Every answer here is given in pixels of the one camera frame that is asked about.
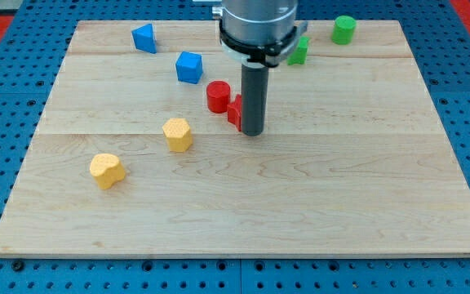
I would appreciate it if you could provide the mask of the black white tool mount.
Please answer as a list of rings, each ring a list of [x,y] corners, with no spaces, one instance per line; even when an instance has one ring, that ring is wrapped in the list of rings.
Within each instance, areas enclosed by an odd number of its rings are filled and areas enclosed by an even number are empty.
[[[308,29],[308,22],[301,21],[281,40],[267,45],[252,45],[228,35],[219,23],[219,41],[224,51],[234,60],[250,68],[275,68],[286,60],[296,49],[302,35]]]

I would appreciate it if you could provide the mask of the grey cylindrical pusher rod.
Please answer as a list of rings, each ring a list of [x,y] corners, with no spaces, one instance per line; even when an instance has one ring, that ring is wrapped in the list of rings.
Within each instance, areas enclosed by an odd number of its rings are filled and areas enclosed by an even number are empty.
[[[247,136],[258,136],[264,130],[268,92],[268,68],[242,66],[241,129]]]

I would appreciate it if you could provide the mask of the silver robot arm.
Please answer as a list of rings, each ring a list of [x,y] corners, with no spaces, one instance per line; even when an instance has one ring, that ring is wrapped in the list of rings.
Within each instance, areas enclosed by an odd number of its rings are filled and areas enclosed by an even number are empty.
[[[241,130],[264,131],[269,70],[293,54],[308,22],[296,23],[297,0],[197,0],[218,21],[220,44],[241,63]]]

